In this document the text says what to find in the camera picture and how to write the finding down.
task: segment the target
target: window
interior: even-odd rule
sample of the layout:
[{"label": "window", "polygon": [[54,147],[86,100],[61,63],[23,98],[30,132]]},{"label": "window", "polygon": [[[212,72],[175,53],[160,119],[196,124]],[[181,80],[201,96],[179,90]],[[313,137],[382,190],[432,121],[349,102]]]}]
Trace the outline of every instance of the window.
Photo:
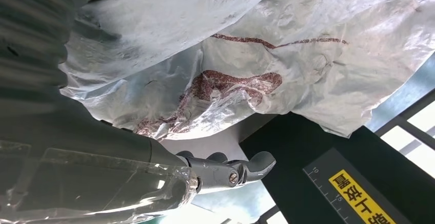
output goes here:
[{"label": "window", "polygon": [[381,127],[376,134],[435,178],[435,90]]},{"label": "window", "polygon": [[287,224],[287,221],[284,218],[283,213],[281,213],[281,211],[278,211],[267,220],[267,224]]},{"label": "window", "polygon": [[399,126],[388,131],[381,139],[435,178],[435,151],[429,146]]},{"label": "window", "polygon": [[408,122],[435,138],[435,101],[408,119]]}]

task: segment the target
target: red stain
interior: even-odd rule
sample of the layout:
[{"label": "red stain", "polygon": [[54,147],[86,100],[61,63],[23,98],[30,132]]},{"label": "red stain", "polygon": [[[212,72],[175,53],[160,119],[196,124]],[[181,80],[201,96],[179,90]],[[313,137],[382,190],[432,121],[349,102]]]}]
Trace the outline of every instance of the red stain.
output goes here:
[{"label": "red stain", "polygon": [[274,46],[271,43],[264,41],[260,38],[251,38],[251,37],[233,37],[233,36],[226,36],[223,34],[214,34],[211,37],[213,38],[220,38],[223,40],[233,41],[233,42],[241,42],[241,43],[258,43],[262,44],[263,46],[269,48],[269,49],[276,49],[279,47],[289,46],[289,45],[296,45],[296,44],[306,44],[306,43],[314,43],[314,42],[335,42],[335,43],[343,43],[345,45],[348,45],[349,43],[345,40],[341,40],[339,38],[311,38],[311,39],[303,39],[303,40],[297,40],[294,42],[290,42],[287,44]]},{"label": "red stain", "polygon": [[180,103],[177,111],[167,119],[160,118],[155,121],[143,119],[135,129],[140,135],[151,136],[163,123],[170,124],[169,131],[173,133],[185,133],[190,131],[189,119],[184,115],[189,101],[195,97],[204,101],[212,101],[211,94],[214,90],[220,92],[218,99],[228,97],[230,94],[245,91],[252,106],[258,106],[263,101],[263,96],[270,94],[283,82],[281,75],[277,73],[266,73],[250,78],[237,78],[214,70],[206,70],[193,79],[192,85],[180,96]]}]

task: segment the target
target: white plastic bag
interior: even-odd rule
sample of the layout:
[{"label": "white plastic bag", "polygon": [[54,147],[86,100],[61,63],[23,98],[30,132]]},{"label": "white plastic bag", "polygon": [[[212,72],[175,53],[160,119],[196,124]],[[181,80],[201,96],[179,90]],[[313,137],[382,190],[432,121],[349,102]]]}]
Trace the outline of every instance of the white plastic bag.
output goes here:
[{"label": "white plastic bag", "polygon": [[96,118],[154,138],[204,137],[254,112],[289,111],[348,136],[434,51],[434,6],[435,0],[262,0],[201,43],[92,92],[85,90],[102,86],[106,75],[93,69],[77,88],[81,72],[69,66],[73,84],[64,93]]}]

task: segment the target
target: robotic arm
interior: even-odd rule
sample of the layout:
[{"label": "robotic arm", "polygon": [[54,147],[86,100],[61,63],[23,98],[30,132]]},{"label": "robotic arm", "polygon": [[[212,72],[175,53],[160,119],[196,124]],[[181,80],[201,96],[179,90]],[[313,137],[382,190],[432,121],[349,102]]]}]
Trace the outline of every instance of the robotic arm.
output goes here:
[{"label": "robotic arm", "polygon": [[138,223],[263,178],[251,161],[169,153],[62,96],[64,44],[90,0],[0,0],[0,223]]}]

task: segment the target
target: clear plastic wrap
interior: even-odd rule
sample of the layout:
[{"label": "clear plastic wrap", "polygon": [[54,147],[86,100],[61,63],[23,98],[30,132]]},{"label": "clear plastic wrap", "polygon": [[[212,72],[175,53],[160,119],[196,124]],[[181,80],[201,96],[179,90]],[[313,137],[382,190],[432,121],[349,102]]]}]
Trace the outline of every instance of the clear plastic wrap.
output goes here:
[{"label": "clear plastic wrap", "polygon": [[33,159],[30,149],[0,141],[1,223],[139,223],[196,195],[189,167],[53,148]]}]

